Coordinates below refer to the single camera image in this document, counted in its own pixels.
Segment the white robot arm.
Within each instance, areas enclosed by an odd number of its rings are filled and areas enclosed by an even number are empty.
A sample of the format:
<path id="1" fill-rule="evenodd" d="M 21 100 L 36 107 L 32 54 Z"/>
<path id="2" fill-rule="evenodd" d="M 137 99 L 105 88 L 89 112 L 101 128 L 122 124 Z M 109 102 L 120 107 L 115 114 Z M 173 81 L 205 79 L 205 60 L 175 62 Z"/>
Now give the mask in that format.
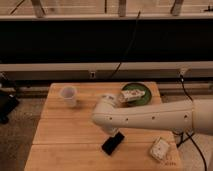
<path id="1" fill-rule="evenodd" d="M 213 99 L 119 108 L 114 96 L 106 94 L 96 104 L 92 121 L 110 135 L 119 128 L 194 131 L 213 135 Z"/>

